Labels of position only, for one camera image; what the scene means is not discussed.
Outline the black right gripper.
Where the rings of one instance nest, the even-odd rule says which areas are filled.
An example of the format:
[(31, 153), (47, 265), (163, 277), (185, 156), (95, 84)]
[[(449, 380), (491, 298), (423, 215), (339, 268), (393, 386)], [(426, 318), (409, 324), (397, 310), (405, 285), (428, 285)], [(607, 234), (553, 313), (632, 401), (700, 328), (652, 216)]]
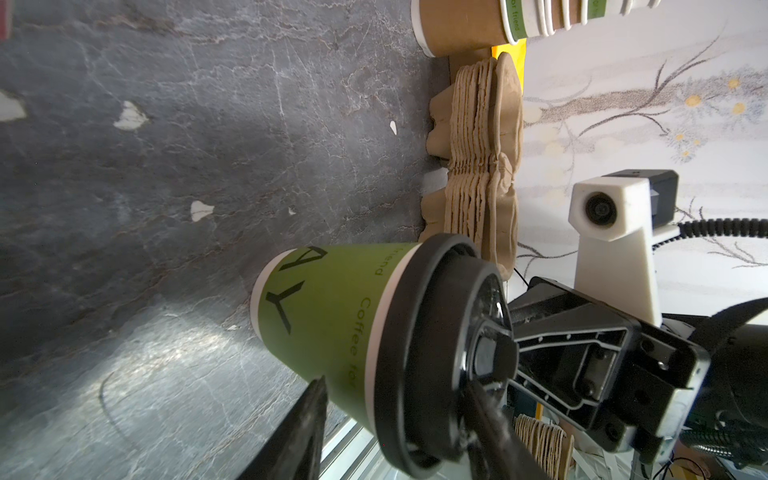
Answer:
[[(508, 311), (516, 390), (608, 452), (669, 457), (709, 369), (705, 349), (548, 278), (533, 277)], [(623, 420), (611, 406), (622, 365)]]

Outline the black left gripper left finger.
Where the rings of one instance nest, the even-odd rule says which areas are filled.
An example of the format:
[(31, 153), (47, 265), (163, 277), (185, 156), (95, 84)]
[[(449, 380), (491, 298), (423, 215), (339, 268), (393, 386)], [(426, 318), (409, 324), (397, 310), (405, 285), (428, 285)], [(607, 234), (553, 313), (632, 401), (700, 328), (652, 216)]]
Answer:
[(319, 479), (327, 406), (325, 378), (312, 380), (237, 480)]

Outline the black cup lid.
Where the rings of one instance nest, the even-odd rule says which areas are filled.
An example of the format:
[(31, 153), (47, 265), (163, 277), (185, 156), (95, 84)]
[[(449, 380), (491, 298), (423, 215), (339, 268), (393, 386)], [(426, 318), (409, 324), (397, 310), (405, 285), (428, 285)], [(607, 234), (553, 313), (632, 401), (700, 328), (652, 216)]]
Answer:
[(495, 264), (461, 235), (416, 246), (396, 280), (375, 355), (372, 418), (385, 459), (418, 479), (466, 450), (461, 391), (503, 387), (514, 367), (512, 322)]

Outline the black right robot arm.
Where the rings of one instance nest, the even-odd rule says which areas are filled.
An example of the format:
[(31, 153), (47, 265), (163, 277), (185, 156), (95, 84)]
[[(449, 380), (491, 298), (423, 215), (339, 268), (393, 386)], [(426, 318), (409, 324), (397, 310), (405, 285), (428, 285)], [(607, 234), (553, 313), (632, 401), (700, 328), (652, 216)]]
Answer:
[(738, 465), (767, 460), (765, 299), (661, 325), (653, 225), (587, 219), (577, 287), (534, 278), (512, 302), (494, 370), (609, 452), (666, 459), (677, 441)]

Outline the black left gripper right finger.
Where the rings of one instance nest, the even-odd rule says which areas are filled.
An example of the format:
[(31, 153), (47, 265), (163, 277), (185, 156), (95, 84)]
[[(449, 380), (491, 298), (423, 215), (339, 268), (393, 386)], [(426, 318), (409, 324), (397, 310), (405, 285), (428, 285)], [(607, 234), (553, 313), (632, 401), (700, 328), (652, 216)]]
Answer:
[(479, 381), (472, 380), (463, 388), (461, 413), (469, 433), (472, 479), (549, 479)]

